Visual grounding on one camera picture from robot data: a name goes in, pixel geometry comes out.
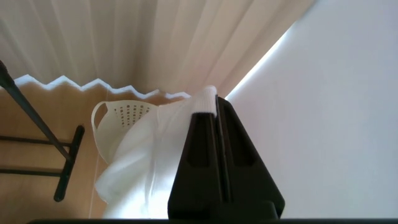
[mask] beige curtain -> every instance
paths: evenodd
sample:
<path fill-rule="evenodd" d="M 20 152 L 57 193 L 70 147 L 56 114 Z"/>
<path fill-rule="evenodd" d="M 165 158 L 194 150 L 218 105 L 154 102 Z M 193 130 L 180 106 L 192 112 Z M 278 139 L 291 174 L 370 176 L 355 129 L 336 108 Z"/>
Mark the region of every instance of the beige curtain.
<path fill-rule="evenodd" d="M 228 94 L 313 0 L 0 0 L 10 74 Z"/>

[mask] white towel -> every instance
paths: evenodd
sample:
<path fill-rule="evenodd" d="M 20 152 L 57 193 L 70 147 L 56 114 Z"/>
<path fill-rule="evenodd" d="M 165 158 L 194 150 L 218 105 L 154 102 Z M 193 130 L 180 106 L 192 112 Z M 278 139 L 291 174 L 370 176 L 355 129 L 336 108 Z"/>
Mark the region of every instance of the white towel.
<path fill-rule="evenodd" d="M 167 202 L 193 113 L 216 116 L 216 88 L 149 111 L 125 135 L 95 183 L 104 218 L 167 218 Z"/>

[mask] wooden floor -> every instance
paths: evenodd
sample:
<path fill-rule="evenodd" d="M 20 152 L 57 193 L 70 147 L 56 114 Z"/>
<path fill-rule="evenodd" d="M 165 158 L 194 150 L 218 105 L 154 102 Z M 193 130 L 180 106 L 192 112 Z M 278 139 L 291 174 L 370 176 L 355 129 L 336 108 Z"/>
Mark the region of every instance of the wooden floor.
<path fill-rule="evenodd" d="M 91 112 L 100 101 L 137 100 L 137 97 L 131 92 L 115 95 L 102 85 L 85 91 L 69 83 L 51 87 L 46 90 L 28 83 L 19 88 L 59 140 L 70 142 L 79 124 L 86 129 L 67 194 L 62 202 L 53 200 L 56 177 L 0 174 L 0 223 L 27 223 L 39 218 L 100 218 L 106 206 L 93 188 L 106 163 L 96 150 Z M 158 94 L 144 101 L 160 105 L 180 99 L 169 100 Z M 101 116 L 96 117 L 97 124 L 100 119 Z M 4 89 L 0 90 L 0 135 L 45 139 Z M 53 146 L 0 141 L 0 167 L 61 169 L 64 162 Z"/>

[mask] wall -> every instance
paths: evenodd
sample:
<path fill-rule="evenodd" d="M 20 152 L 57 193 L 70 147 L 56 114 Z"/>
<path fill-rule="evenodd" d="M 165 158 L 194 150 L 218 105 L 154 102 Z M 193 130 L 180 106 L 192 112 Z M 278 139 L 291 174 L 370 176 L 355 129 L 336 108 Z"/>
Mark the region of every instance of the wall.
<path fill-rule="evenodd" d="M 398 1 L 319 1 L 227 97 L 284 217 L 398 217 Z"/>

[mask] white plastic basket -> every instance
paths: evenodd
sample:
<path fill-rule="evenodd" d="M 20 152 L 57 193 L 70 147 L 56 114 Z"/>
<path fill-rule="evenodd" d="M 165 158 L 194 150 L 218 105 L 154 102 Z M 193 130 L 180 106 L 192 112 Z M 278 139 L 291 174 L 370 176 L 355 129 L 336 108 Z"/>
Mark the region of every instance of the white plastic basket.
<path fill-rule="evenodd" d="M 96 128 L 94 123 L 98 108 L 105 104 L 108 112 L 103 116 Z M 136 100 L 102 101 L 98 103 L 91 114 L 91 126 L 95 144 L 99 154 L 106 163 L 110 163 L 119 143 L 130 127 L 142 116 L 157 106 Z"/>

